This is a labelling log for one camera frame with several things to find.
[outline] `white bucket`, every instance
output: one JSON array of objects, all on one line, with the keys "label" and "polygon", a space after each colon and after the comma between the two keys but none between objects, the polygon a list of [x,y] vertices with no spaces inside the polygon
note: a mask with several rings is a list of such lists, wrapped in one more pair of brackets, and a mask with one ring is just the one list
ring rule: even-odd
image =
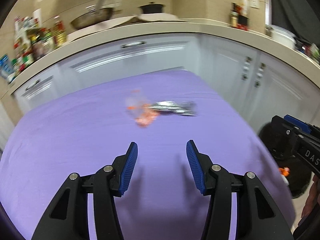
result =
[{"label": "white bucket", "polygon": [[295,48],[296,42],[294,40],[295,35],[293,33],[279,26],[271,25],[271,27],[273,28],[272,39],[274,41],[277,41],[290,49]]}]

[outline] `purple tablecloth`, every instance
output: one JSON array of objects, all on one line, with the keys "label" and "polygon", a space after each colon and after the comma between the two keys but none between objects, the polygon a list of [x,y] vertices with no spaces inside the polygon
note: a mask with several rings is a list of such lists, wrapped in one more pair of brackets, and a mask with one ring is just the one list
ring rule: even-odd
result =
[{"label": "purple tablecloth", "polygon": [[[125,105],[136,88],[150,102],[193,100],[197,116],[161,115],[150,126],[138,127]],[[287,222],[293,223],[290,192],[266,148],[228,103],[188,71],[104,83],[28,112],[10,136],[0,161],[0,202],[30,240],[70,173],[95,173],[125,154],[135,141],[139,153],[129,189],[115,199],[124,239],[198,240],[210,197],[196,189],[186,156],[190,139],[199,152],[229,172],[256,173]],[[89,230],[91,239],[96,239],[92,197],[89,203]],[[234,239],[235,212],[232,217],[230,239]]]}]

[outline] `black pot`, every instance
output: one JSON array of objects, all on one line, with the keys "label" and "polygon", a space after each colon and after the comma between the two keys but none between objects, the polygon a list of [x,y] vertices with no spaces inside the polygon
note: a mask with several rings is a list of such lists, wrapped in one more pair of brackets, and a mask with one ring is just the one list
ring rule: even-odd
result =
[{"label": "black pot", "polygon": [[164,7],[163,4],[157,4],[155,2],[151,2],[150,4],[140,6],[143,14],[162,13],[163,7]]}]

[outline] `power outlet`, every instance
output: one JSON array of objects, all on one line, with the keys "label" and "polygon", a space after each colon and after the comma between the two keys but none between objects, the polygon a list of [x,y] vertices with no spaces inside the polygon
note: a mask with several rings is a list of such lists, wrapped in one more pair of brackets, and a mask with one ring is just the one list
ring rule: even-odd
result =
[{"label": "power outlet", "polygon": [[258,0],[250,0],[250,7],[259,9],[259,1]]}]

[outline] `silver screw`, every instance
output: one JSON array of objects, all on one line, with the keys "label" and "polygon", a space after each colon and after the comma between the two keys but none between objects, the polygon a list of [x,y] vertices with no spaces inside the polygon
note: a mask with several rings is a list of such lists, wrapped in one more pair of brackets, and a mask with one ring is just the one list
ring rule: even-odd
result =
[{"label": "silver screw", "polygon": [[253,172],[249,171],[247,173],[247,176],[248,176],[248,178],[253,179],[256,175]]},{"label": "silver screw", "polygon": [[103,170],[104,170],[105,172],[110,172],[110,171],[113,170],[113,167],[112,167],[111,165],[107,165],[107,166],[105,166],[105,167],[103,168]]},{"label": "silver screw", "polygon": [[76,179],[76,178],[78,178],[78,174],[76,174],[76,173],[72,173],[72,174],[70,174],[70,176],[69,176],[69,179],[71,179],[71,180],[74,180],[74,179]]},{"label": "silver screw", "polygon": [[220,170],[221,170],[221,167],[220,167],[219,165],[217,165],[217,164],[212,165],[211,168],[212,168],[214,171],[220,171]]}]

